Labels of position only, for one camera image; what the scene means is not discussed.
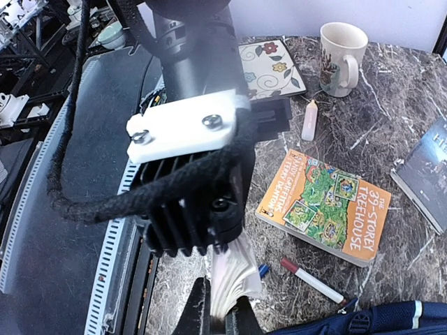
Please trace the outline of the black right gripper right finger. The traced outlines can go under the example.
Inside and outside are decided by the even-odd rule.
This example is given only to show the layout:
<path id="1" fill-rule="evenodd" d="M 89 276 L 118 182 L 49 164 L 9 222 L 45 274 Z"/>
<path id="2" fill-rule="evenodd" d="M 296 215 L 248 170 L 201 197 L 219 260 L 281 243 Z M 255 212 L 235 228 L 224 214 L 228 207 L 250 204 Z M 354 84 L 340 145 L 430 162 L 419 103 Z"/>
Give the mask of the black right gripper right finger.
<path id="1" fill-rule="evenodd" d="M 226 335 L 262 335 L 248 297 L 240 297 L 225 317 Z"/>

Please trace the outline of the orange treehouse paperback book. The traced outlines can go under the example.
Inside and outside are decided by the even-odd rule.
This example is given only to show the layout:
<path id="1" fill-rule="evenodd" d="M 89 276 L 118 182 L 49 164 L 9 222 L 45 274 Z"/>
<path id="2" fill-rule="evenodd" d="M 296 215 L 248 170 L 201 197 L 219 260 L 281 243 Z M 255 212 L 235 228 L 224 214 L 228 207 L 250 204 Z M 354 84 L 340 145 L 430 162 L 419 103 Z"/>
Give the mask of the orange treehouse paperback book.
<path id="1" fill-rule="evenodd" d="M 256 216 L 358 267 L 375 259 L 391 194 L 360 177 L 289 150 Z"/>

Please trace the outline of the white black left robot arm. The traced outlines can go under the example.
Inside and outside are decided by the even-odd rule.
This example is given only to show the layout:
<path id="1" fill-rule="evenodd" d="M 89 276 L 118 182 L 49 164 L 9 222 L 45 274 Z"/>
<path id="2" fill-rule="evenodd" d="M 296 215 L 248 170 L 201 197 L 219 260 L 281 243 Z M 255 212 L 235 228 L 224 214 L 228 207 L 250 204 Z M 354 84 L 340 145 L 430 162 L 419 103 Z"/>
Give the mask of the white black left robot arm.
<path id="1" fill-rule="evenodd" d="M 247 96 L 242 60 L 228 1 L 146 1 L 151 33 L 138 1 L 111 1 L 135 40 L 161 62 L 168 100 L 233 89 Z"/>

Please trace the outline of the pink floral paperback book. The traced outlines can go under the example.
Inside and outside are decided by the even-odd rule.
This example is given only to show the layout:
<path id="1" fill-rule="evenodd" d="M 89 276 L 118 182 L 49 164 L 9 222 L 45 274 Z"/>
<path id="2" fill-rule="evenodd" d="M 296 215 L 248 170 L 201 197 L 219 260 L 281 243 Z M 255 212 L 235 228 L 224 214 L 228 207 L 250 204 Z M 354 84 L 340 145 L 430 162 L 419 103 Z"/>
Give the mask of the pink floral paperback book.
<path id="1" fill-rule="evenodd" d="M 261 295 L 261 277 L 251 240 L 245 231 L 228 243 L 225 252 L 212 253 L 210 274 L 210 315 L 215 320 L 223 320 L 240 297 Z"/>

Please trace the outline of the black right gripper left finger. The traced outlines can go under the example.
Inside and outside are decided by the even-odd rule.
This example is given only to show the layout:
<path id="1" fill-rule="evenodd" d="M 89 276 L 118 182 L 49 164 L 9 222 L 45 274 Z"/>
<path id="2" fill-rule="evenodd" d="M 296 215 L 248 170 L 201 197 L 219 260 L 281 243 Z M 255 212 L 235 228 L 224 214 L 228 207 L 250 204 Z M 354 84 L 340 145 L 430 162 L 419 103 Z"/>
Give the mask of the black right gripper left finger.
<path id="1" fill-rule="evenodd" d="M 210 334 L 210 281 L 197 278 L 181 316 L 181 334 Z"/>

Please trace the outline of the navy blue backpack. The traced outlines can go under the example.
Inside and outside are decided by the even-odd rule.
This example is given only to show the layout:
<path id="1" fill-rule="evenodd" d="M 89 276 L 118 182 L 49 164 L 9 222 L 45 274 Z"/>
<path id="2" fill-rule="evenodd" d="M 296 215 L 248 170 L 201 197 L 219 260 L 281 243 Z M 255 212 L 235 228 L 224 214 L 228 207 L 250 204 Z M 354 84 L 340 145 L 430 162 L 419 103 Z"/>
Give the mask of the navy blue backpack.
<path id="1" fill-rule="evenodd" d="M 373 306 L 272 332 L 273 334 L 445 334 L 446 304 L 420 300 Z"/>

